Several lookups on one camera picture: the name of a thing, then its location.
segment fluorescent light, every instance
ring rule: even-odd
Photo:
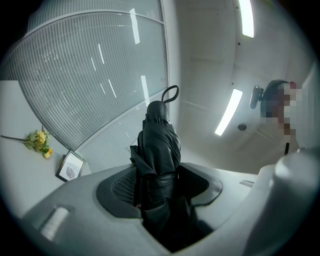
[[[134,36],[134,42],[135,44],[140,43],[140,38],[139,38],[139,31],[138,31],[138,23],[137,23],[137,18],[136,18],[136,11],[135,8],[130,10],[130,17],[131,17],[131,22],[132,22],[132,30],[133,30],[133,36]]]
[[[108,80],[109,80],[109,85],[111,86],[111,89],[112,89],[112,91],[113,91],[114,97],[117,97],[116,94],[115,94],[114,88],[112,87],[112,84],[111,84],[111,82],[110,82],[110,79],[108,79]]]
[[[96,71],[96,67],[95,67],[94,60],[92,59],[92,57],[91,57],[91,61],[92,61],[93,67],[94,67],[94,71]]]
[[[104,88],[102,87],[102,84],[101,84],[101,83],[100,83],[100,85],[101,85],[102,91],[104,92],[104,94],[106,94],[106,93],[105,93],[105,90],[104,90]]]
[[[98,46],[99,46],[99,51],[100,51],[102,63],[105,64],[104,57],[102,56],[102,52],[101,52],[101,48],[100,48],[100,43],[98,44]]]
[[[254,15],[250,0],[239,0],[242,19],[242,34],[249,38],[254,38]]]
[[[147,81],[146,81],[146,76],[145,75],[141,76],[141,82],[142,82],[144,99],[146,100],[145,101],[145,105],[148,107],[149,104],[150,104],[150,100],[148,100],[149,99],[149,93],[148,93]]]
[[[221,136],[224,133],[225,129],[227,128],[228,124],[230,123],[232,117],[234,116],[237,110],[237,107],[242,98],[242,94],[244,94],[242,91],[233,89],[229,104],[226,107],[226,110],[218,125],[218,128],[214,132],[215,134]]]

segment white ceiling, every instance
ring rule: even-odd
[[[251,4],[254,38],[242,35],[237,0],[178,1],[184,76],[178,133],[182,146],[205,149],[209,158],[223,148],[227,157],[221,155],[225,161],[215,167],[235,170],[236,166],[230,167],[232,158],[246,161],[241,170],[247,167],[247,172],[257,173],[283,155],[285,143],[277,126],[261,120],[260,105],[250,109],[252,89],[265,88],[274,79],[302,84],[315,57],[282,10],[269,1],[251,0]],[[243,91],[243,96],[229,126],[218,136],[214,131],[233,89]],[[241,123],[247,125],[246,131],[238,130]]]

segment picture frame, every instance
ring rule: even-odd
[[[85,163],[86,161],[70,149],[55,176],[64,182],[72,181],[81,176]]]

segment white counter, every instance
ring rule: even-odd
[[[0,81],[0,135],[24,139],[41,129],[17,81]],[[0,137],[1,195],[9,210],[22,217],[29,209],[65,182],[57,178],[59,160],[68,153],[53,136],[53,153],[45,159],[23,143]],[[90,174],[88,163],[81,176]]]

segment person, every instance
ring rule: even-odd
[[[267,85],[259,99],[261,101],[261,117],[266,118],[267,123],[277,125],[277,128],[284,135],[284,142],[289,143],[291,149],[299,148],[296,139],[295,123],[297,122],[296,117],[298,113],[295,106],[297,101],[301,100],[301,97],[301,86],[298,86],[293,81],[277,79],[272,80]]]

